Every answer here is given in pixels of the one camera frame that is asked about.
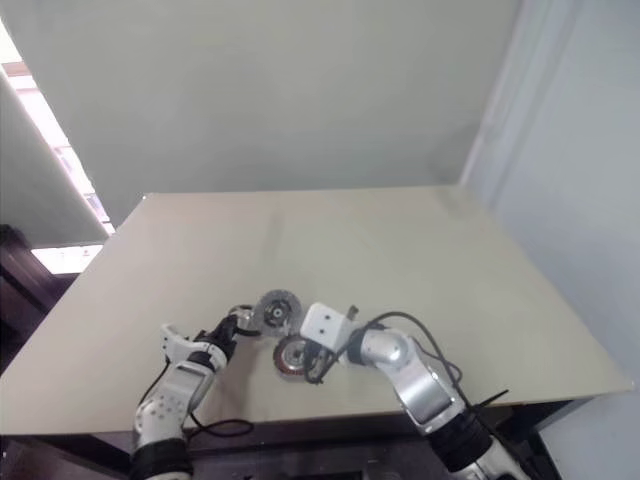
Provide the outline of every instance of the gray wall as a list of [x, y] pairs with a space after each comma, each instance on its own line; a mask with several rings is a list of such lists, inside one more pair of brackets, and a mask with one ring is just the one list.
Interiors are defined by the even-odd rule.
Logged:
[[516, 0], [1, 0], [114, 224], [147, 192], [457, 181]]
[[[561, 3], [581, 8], [489, 205], [637, 383], [640, 2]], [[493, 167], [485, 162], [473, 172], [481, 197], [498, 174]], [[640, 394], [598, 398], [543, 438], [566, 480], [637, 480]]]
[[0, 74], [0, 222], [34, 247], [95, 243], [102, 225]]

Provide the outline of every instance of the table surface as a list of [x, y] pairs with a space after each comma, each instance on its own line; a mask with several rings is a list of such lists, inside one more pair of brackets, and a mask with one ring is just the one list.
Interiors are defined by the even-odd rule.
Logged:
[[[130, 429], [163, 365], [161, 324], [193, 336], [274, 288], [293, 291], [303, 306], [355, 304], [363, 320], [387, 310], [416, 315], [464, 370], [471, 401], [505, 388], [502, 404], [631, 388], [460, 187], [153, 194], [0, 378], [0, 432]], [[198, 411], [202, 421], [400, 410], [373, 369], [336, 367], [322, 386], [280, 378], [274, 344], [240, 342]]]

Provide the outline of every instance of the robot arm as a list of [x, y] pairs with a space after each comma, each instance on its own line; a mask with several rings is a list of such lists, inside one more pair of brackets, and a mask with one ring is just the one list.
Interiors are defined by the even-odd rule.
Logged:
[[226, 367], [238, 331], [233, 316], [222, 320], [213, 332], [200, 332], [193, 342], [169, 325], [162, 330], [163, 350], [171, 365], [136, 411], [132, 480], [191, 478], [184, 421], [198, 407], [216, 373]]
[[456, 480], [530, 480], [456, 390], [424, 362], [411, 337], [395, 329], [359, 329], [349, 317], [316, 303], [300, 333], [334, 354], [349, 345], [342, 361], [380, 370]]

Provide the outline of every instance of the cable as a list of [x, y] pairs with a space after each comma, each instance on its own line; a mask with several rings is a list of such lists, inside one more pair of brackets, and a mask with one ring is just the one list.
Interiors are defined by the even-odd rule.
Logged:
[[236, 327], [234, 329], [234, 332], [238, 335], [242, 335], [243, 337], [259, 337], [260, 335], [262, 335], [262, 332], [260, 332], [260, 330], [246, 330], [240, 327]]
[[[253, 423], [249, 422], [248, 420], [243, 420], [241, 418], [229, 418], [227, 420], [220, 420], [219, 422], [210, 423], [209, 425], [203, 425], [202, 422], [200, 422], [200, 420], [196, 418], [193, 412], [189, 414], [189, 417], [191, 417], [191, 420], [193, 420], [193, 423], [196, 424], [197, 428], [195, 431], [191, 432], [188, 435], [187, 437], [188, 440], [191, 440], [193, 437], [201, 433], [206, 433], [208, 435], [211, 435], [212, 437], [218, 437], [218, 438], [240, 437], [242, 435], [248, 435], [249, 433], [253, 432], [255, 428], [255, 425]], [[244, 430], [231, 432], [231, 433], [216, 432], [214, 430], [215, 428], [220, 428], [226, 425], [232, 425], [234, 423], [238, 425], [243, 425]]]
[[[424, 353], [427, 357], [433, 358], [434, 360], [438, 360], [439, 362], [442, 363], [442, 360], [440, 358], [438, 358], [437, 355], [434, 355], [433, 353], [428, 351], [426, 348], [424, 348], [422, 346], [422, 344], [418, 340], [415, 339], [415, 337], [410, 337], [410, 338], [411, 338], [411, 340], [413, 340], [415, 342], [416, 346], [420, 349], [420, 351], [422, 353]], [[457, 366], [455, 363], [453, 363], [453, 362], [451, 362], [449, 360], [447, 360], [447, 362], [451, 366], [451, 369], [456, 371], [456, 378], [455, 378], [455, 381], [453, 383], [454, 384], [460, 383], [462, 381], [462, 377], [463, 377], [462, 369], [459, 366]]]
[[485, 407], [488, 407], [489, 405], [491, 405], [493, 402], [495, 402], [497, 399], [499, 399], [500, 397], [505, 396], [507, 393], [509, 393], [509, 389], [505, 389], [502, 390], [501, 392], [496, 393], [495, 395], [491, 395], [489, 398], [487, 398], [486, 400], [481, 401], [480, 403], [476, 403], [473, 408], [476, 409], [477, 411], [482, 410]]
[[140, 406], [142, 404], [142, 402], [144, 402], [144, 400], [147, 398], [147, 395], [149, 395], [149, 392], [151, 392], [151, 390], [153, 390], [153, 387], [155, 387], [158, 384], [158, 382], [160, 381], [160, 379], [164, 376], [164, 374], [167, 373], [169, 365], [171, 365], [171, 361], [169, 360], [169, 357], [167, 357], [165, 355], [165, 357], [164, 357], [164, 367], [162, 367], [162, 371], [158, 374], [158, 376], [151, 383], [151, 385], [149, 385], [149, 388], [147, 388], [147, 390], [142, 394], [142, 397], [140, 398], [140, 401], [138, 402], [138, 406]]
[[383, 314], [378, 315], [377, 317], [375, 317], [373, 320], [369, 320], [363, 327], [360, 327], [357, 330], [355, 330], [353, 332], [353, 334], [351, 335], [351, 337], [349, 338], [349, 340], [331, 356], [331, 358], [326, 363], [324, 368], [320, 371], [320, 373], [315, 378], [313, 378], [310, 375], [310, 369], [307, 368], [307, 366], [310, 366], [311, 362], [308, 361], [308, 356], [305, 355], [305, 369], [304, 369], [305, 370], [305, 372], [304, 372], [305, 380], [307, 382], [309, 382], [309, 383], [314, 384], [314, 385], [318, 385], [318, 384], [322, 383], [322, 379], [324, 378], [324, 376], [329, 372], [329, 370], [333, 367], [333, 365], [335, 365], [335, 363], [342, 356], [342, 354], [344, 354], [347, 351], [347, 349], [356, 340], [358, 340], [360, 338], [360, 335], [359, 335], [360, 333], [366, 332], [367, 330], [372, 328], [374, 325], [378, 325], [383, 320], [386, 320], [388, 318], [393, 318], [393, 317], [400, 317], [400, 318], [404, 318], [405, 320], [410, 321], [411, 323], [416, 325], [422, 331], [422, 333], [424, 333], [424, 335], [427, 337], [427, 339], [429, 340], [429, 342], [433, 346], [433, 349], [436, 351], [436, 355], [434, 355], [434, 357], [437, 360], [439, 360], [440, 362], [442, 362], [442, 365], [444, 366], [444, 369], [447, 372], [447, 375], [451, 379], [451, 382], [454, 384], [453, 386], [456, 389], [456, 391], [458, 392], [458, 394], [460, 395], [460, 398], [465, 403], [465, 405], [467, 405], [469, 408], [471, 408], [471, 403], [469, 402], [469, 399], [466, 397], [464, 392], [462, 392], [462, 390], [458, 386], [458, 380], [457, 380], [457, 377], [453, 374], [453, 369], [452, 369], [452, 366], [451, 366], [452, 365], [451, 362], [449, 362], [444, 357], [444, 355], [442, 353], [442, 350], [440, 350], [440, 347], [438, 346], [438, 343], [436, 342], [436, 340], [433, 337], [433, 335], [431, 335], [431, 332], [424, 325], [422, 325], [422, 323], [417, 318], [415, 318], [412, 315], [409, 315], [408, 313], [404, 313], [404, 312], [386, 312], [386, 313], [383, 313]]

